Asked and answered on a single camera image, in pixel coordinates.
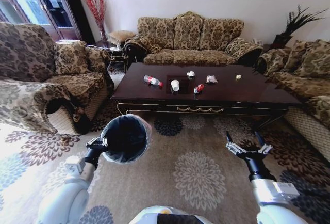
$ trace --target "coffee table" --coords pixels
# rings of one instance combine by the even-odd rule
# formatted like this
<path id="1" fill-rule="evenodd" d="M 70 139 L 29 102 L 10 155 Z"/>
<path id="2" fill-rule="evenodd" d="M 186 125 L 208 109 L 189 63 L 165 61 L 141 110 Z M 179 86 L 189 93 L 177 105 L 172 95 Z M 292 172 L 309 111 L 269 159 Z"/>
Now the coffee table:
<path id="1" fill-rule="evenodd" d="M 194 79 L 188 79 L 188 71 L 195 72 Z M 236 80 L 237 74 L 242 79 Z M 145 75 L 159 79 L 163 87 L 145 83 Z M 205 84 L 203 92 L 195 96 L 194 87 L 204 84 L 208 75 L 215 75 L 218 83 Z M 180 82 L 179 92 L 173 92 L 171 88 L 174 79 Z M 117 108 L 121 114 L 152 111 L 262 116 L 254 123 L 254 131 L 282 117 L 289 106 L 301 104 L 253 68 L 241 65 L 182 67 L 133 63 L 111 99 L 118 101 Z"/>

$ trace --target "sofa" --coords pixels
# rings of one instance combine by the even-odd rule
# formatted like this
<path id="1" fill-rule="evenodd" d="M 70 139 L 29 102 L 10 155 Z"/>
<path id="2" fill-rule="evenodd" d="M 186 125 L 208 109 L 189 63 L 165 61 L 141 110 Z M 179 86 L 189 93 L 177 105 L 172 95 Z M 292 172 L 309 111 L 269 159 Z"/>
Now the sofa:
<path id="1" fill-rule="evenodd" d="M 252 66 L 262 47 L 239 38 L 239 19 L 207 19 L 193 12 L 175 18 L 141 17 L 138 35 L 125 42 L 129 61 L 154 65 Z"/>
<path id="2" fill-rule="evenodd" d="M 285 119 L 330 161 L 330 42 L 296 41 L 262 54 L 257 70 L 302 103 Z"/>
<path id="3" fill-rule="evenodd" d="M 0 122 L 33 132 L 87 133 L 113 91 L 107 53 L 54 43 L 35 24 L 0 22 Z"/>

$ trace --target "paper cup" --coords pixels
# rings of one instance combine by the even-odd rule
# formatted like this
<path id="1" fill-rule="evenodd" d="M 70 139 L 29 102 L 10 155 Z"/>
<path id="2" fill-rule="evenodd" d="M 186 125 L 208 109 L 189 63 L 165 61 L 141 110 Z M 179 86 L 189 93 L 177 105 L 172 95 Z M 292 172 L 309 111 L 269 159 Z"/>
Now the paper cup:
<path id="1" fill-rule="evenodd" d="M 173 88 L 173 91 L 179 91 L 179 81 L 176 79 L 171 82 L 171 86 Z"/>

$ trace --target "glass door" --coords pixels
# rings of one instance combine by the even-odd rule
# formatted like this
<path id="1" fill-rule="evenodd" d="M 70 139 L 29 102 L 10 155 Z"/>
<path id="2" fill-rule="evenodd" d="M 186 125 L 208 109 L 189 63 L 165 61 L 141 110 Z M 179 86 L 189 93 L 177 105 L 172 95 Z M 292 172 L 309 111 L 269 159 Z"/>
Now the glass door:
<path id="1" fill-rule="evenodd" d="M 43 26 L 54 41 L 78 39 L 68 6 L 62 0 L 0 0 L 0 18 L 11 23 L 34 23 Z"/>
<path id="2" fill-rule="evenodd" d="M 75 21 L 70 12 L 66 1 L 63 0 L 41 0 L 43 6 L 50 16 L 50 18 L 55 22 L 58 31 L 66 39 L 77 39 L 80 37 L 78 34 L 78 29 L 74 27 Z"/>

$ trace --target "black trash bag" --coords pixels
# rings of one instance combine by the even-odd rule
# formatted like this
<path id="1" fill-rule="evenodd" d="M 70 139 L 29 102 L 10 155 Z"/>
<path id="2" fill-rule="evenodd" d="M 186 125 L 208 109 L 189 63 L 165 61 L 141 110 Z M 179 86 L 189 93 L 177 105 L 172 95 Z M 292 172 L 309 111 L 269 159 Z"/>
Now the black trash bag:
<path id="1" fill-rule="evenodd" d="M 100 138 L 107 138 L 107 161 L 128 164 L 136 161 L 146 151 L 151 139 L 151 126 L 133 114 L 116 117 L 103 129 Z"/>

